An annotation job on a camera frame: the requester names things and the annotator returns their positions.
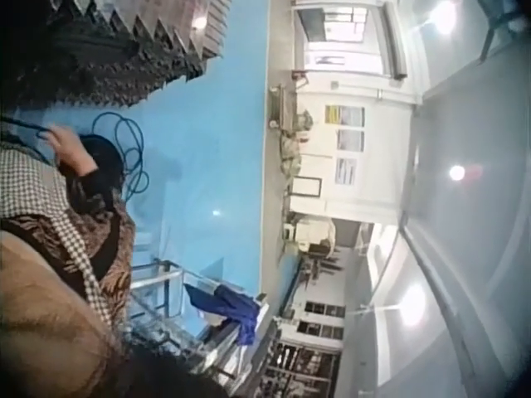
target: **person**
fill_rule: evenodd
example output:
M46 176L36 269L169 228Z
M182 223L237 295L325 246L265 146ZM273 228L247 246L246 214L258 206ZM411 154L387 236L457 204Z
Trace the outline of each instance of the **person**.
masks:
M228 396L123 332L134 223L72 130L44 138L75 176L11 134L0 141L2 386L21 398Z

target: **hair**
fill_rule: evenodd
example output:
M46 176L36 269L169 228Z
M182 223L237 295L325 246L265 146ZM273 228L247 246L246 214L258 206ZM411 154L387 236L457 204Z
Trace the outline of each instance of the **hair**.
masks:
M156 342L139 336L123 341L125 350L110 353L107 366L93 380L91 391L75 396L86 398L224 398L225 389L212 378L192 374L184 360ZM0 385L12 398L38 398L28 395L25 379L6 368L1 361Z

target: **blue floor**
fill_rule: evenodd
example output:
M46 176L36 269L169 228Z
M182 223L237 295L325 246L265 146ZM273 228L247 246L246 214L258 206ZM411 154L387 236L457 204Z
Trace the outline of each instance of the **blue floor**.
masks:
M144 131L151 179L128 204L138 231L154 240L134 263L158 256L258 293L268 4L234 0L223 58L205 76L118 110ZM18 116L84 133L103 110L56 106ZM96 133L113 139L114 122L104 120ZM131 143L124 133L119 140Z

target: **clothing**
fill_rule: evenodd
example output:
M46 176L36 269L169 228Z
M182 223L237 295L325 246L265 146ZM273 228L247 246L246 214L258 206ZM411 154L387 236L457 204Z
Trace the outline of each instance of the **clothing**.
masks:
M30 245L0 232L0 360L29 396L82 398L105 369L113 333Z
M9 203L0 211L2 229L30 244L107 324L122 323L134 223L104 171L66 189L56 168L22 143L2 141L0 151L2 203Z
M223 284L214 290L214 294L190 284L185 284L184 287L193 307L239 324L236 344L250 346L254 343L260 306L252 298L236 293Z

